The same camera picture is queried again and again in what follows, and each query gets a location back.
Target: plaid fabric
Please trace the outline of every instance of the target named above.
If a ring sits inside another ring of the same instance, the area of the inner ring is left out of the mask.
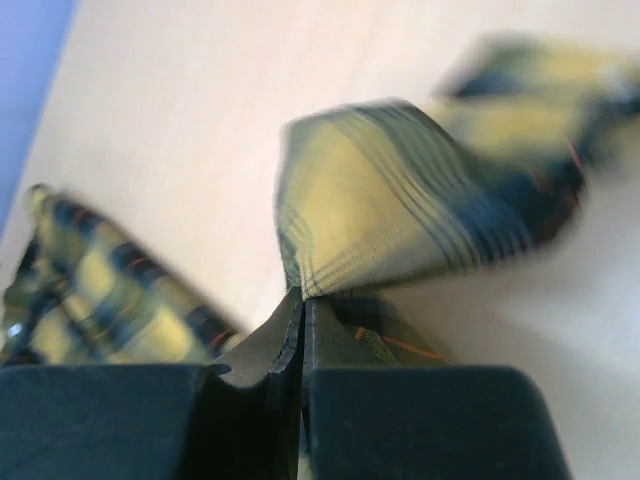
[[[113,225],[44,186],[4,297],[7,363],[209,363],[237,343],[197,296]]]
[[[498,42],[485,59],[430,114],[393,100],[288,126],[276,222],[305,298],[490,265],[571,218],[585,168],[638,111],[640,72],[620,55],[535,42]],[[354,335],[416,350],[416,335],[388,333],[397,323]]]

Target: motion-blurred cloth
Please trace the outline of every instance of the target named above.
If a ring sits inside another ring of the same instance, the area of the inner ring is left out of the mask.
[[[388,363],[443,359],[363,289],[553,238],[637,109],[640,77],[621,56],[502,43],[484,58],[430,114],[391,101],[287,128],[276,205],[287,283],[332,296],[354,339]],[[207,363],[239,340],[95,212],[45,187],[29,203],[36,229],[5,294],[6,361]]]

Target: green plaid fabric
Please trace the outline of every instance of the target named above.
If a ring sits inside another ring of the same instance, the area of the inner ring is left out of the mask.
[[[443,364],[362,289],[554,238],[589,166],[632,125],[639,78],[621,55],[497,42],[429,112],[394,100],[294,121],[276,199],[288,284],[330,296],[383,361]],[[5,362],[208,363],[240,340],[98,213],[43,186],[28,199],[36,228],[5,293]]]
[[[428,112],[393,100],[291,123],[276,216],[289,285],[357,296],[545,244],[633,126],[639,79],[621,55],[498,41]],[[353,329],[379,356],[442,363],[414,333],[390,333],[397,317],[379,319]]]
[[[210,363],[240,336],[96,212],[38,185],[4,296],[6,363]]]

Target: beige table surface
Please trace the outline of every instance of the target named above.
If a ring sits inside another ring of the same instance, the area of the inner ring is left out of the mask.
[[[284,288],[283,123],[343,102],[426,102],[483,32],[640,49],[639,14],[632,0],[84,0],[20,193],[79,192],[253,329]],[[594,186],[553,256],[390,294],[456,361],[528,372],[578,479],[640,478],[640,172],[627,168]],[[30,228],[17,202],[1,288]]]

